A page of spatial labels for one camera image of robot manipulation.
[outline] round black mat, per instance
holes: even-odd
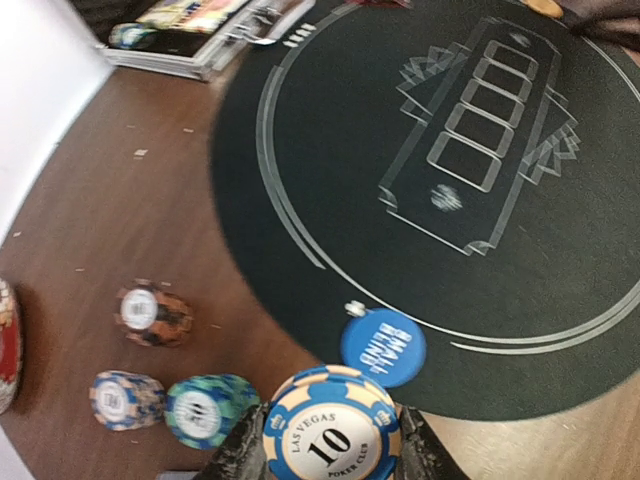
[[[305,22],[251,53],[212,146],[229,248],[274,318],[339,362],[346,302],[400,310],[429,354],[393,397],[459,418],[556,412],[634,373],[632,61],[501,0]]]

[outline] blue and beige poker chip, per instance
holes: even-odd
[[[237,375],[203,375],[175,384],[168,393],[165,420],[178,440],[208,450],[222,444],[236,422],[260,398]]]
[[[165,390],[147,376],[118,370],[97,375],[89,391],[95,418],[109,430],[150,427],[162,421]]]
[[[263,445],[278,480],[393,478],[401,449],[395,405],[358,370],[323,365],[275,393]]]

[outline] wooden table surface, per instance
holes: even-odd
[[[98,424],[88,389],[102,370],[146,373],[166,386],[230,372],[266,399],[317,363],[252,296],[212,208],[208,139],[233,73],[205,85],[116,71],[38,179],[12,230],[21,234],[0,251],[0,274],[17,286],[26,324],[22,391],[0,424],[39,480],[151,480],[210,456],[164,425],[116,433]],[[136,159],[138,149],[148,152]],[[193,305],[186,345],[125,340],[112,314],[116,292],[134,278],[169,282]],[[640,478],[638,375],[541,419],[428,418],[473,479]]]

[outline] brown poker chip stack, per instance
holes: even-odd
[[[180,297],[148,280],[136,280],[132,288],[118,292],[115,320],[127,338],[146,347],[176,347],[191,331],[193,313]]]

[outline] black poker mat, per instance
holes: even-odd
[[[325,362],[351,300],[419,322],[398,402],[594,399],[640,360],[640,72],[518,2],[414,3],[322,2],[248,56],[212,140],[229,249]]]

